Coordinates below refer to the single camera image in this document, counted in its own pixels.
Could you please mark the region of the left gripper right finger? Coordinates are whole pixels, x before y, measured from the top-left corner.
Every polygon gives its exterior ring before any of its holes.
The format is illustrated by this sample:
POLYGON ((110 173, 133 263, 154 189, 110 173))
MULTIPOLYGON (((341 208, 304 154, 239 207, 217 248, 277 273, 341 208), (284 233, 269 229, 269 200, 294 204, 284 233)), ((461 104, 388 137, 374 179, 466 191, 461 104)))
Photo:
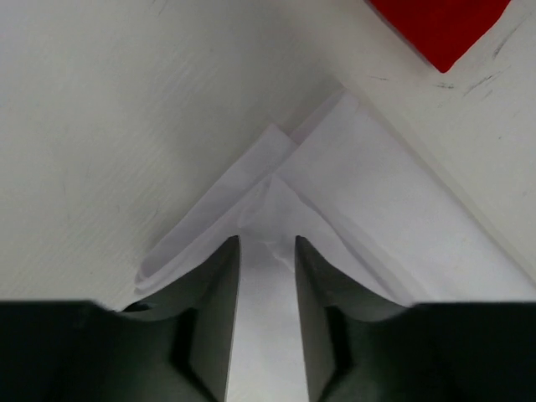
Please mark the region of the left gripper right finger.
POLYGON ((331 265, 304 237, 295 277, 312 401, 532 401, 532 302, 403 307, 331 265))

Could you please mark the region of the white t shirt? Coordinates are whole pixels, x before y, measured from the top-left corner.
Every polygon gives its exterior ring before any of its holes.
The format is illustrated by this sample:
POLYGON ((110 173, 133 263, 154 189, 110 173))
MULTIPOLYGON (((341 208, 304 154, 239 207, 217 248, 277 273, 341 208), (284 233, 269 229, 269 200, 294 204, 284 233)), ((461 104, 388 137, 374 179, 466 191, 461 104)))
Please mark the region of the white t shirt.
POLYGON ((348 93, 291 135, 268 128, 148 253, 141 299, 240 241, 224 401, 312 401, 295 243, 403 307, 532 302, 535 286, 481 225, 348 93))

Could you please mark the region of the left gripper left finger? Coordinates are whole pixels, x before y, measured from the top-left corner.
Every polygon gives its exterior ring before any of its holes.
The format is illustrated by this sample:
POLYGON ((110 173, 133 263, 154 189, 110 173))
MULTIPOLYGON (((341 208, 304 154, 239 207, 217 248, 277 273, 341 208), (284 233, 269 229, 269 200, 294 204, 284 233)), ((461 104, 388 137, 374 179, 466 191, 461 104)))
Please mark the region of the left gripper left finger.
POLYGON ((92 301, 3 301, 4 401, 222 401, 240 241, 120 312, 92 301))

